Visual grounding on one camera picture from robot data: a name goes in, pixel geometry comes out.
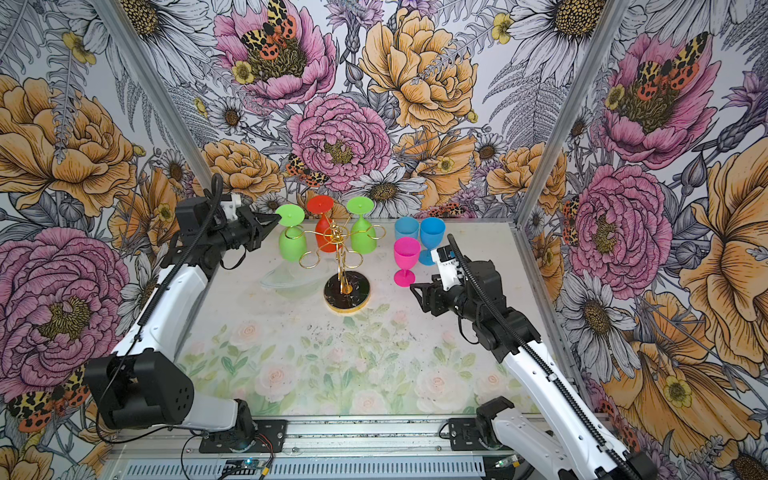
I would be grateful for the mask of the green wine glass front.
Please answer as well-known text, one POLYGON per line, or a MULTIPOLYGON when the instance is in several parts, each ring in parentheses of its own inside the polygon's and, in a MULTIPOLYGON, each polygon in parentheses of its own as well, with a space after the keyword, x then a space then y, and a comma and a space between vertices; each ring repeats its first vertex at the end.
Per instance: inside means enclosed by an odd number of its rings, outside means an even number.
POLYGON ((276 214, 280 216, 279 224, 284 227, 279 238, 279 251, 285 261, 298 263, 308 251, 303 229, 305 220, 304 210, 293 204, 281 205, 276 214))

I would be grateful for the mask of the green wine glass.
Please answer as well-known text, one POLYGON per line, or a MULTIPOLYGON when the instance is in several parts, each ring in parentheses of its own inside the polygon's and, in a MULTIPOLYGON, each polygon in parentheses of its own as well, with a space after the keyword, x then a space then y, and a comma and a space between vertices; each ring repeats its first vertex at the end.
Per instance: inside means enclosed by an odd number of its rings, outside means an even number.
POLYGON ((377 248, 376 231, 367 219, 367 215, 374 210, 374 202, 368 197, 358 196, 351 198, 346 207, 349 213, 358 216, 349 235, 352 250, 361 255, 374 252, 377 248))
POLYGON ((305 220, 304 210, 293 204, 281 205, 276 214, 280 216, 279 224, 284 227, 279 238, 279 251, 285 261, 298 263, 308 251, 303 229, 305 220))

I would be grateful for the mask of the pink wine glass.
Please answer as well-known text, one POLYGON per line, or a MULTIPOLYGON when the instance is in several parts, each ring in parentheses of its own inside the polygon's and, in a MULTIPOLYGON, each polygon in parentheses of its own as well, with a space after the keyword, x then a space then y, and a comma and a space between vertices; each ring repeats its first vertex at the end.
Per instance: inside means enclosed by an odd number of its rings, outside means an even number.
POLYGON ((414 238, 402 237, 395 241, 393 253, 398 270, 393 280, 397 286, 408 288, 416 281, 412 269, 419 261, 420 251, 420 243, 414 238))

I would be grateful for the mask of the light blue wine glass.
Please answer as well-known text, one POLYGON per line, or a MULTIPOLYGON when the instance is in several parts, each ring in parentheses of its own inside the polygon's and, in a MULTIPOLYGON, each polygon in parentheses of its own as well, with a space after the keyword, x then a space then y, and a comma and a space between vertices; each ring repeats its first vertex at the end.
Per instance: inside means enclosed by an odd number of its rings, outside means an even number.
POLYGON ((412 217, 399 218, 394 224, 395 239, 419 238, 420 223, 412 217))

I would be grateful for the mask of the green wine glass back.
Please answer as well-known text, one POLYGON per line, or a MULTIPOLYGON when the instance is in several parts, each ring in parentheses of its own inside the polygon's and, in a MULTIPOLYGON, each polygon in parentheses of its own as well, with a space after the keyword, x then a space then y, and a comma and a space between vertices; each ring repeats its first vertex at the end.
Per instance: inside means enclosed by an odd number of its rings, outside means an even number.
POLYGON ((358 196, 351 198, 346 207, 349 213, 358 216, 349 235, 352 250, 361 255, 374 252, 377 248, 376 231, 367 219, 367 215, 374 210, 374 202, 368 197, 358 196))

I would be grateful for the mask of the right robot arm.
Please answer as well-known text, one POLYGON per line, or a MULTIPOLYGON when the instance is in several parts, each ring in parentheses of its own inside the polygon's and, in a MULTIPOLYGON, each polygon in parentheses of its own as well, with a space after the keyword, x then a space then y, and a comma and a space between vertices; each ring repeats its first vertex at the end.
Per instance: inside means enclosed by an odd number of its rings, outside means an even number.
POLYGON ((502 396, 482 404, 477 429, 488 446, 508 447, 547 479, 655 479, 658 469, 597 419, 562 374, 528 318, 506 303, 490 261, 436 263, 429 283, 410 289, 421 309, 470 322, 479 344, 512 374, 547 423, 533 425, 502 396))

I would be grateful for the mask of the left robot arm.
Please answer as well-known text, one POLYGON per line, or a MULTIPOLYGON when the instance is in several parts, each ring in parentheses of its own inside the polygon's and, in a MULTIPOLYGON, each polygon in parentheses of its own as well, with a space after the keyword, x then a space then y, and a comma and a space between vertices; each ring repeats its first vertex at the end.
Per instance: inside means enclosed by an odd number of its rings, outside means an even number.
POLYGON ((157 286, 126 337, 87 362, 85 383, 109 429, 186 429, 244 450, 257 436, 246 401, 197 393, 175 358, 225 253, 259 249, 280 217, 254 211, 236 194, 186 199, 175 216, 179 230, 157 286))

